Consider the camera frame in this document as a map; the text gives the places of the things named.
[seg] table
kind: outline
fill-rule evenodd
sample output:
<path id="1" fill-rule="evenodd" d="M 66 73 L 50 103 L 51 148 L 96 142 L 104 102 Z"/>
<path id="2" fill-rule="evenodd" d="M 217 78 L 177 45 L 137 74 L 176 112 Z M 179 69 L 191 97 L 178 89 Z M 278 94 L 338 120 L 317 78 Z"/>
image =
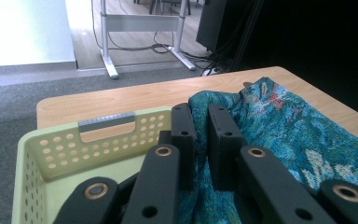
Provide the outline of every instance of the table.
<path id="1" fill-rule="evenodd" d="M 37 128 L 94 119 L 157 106 L 186 103 L 199 91 L 239 92 L 244 82 L 269 77 L 358 136 L 358 113 L 281 67 L 270 67 L 210 77 L 194 77 L 126 88 L 52 97 L 36 107 Z"/>

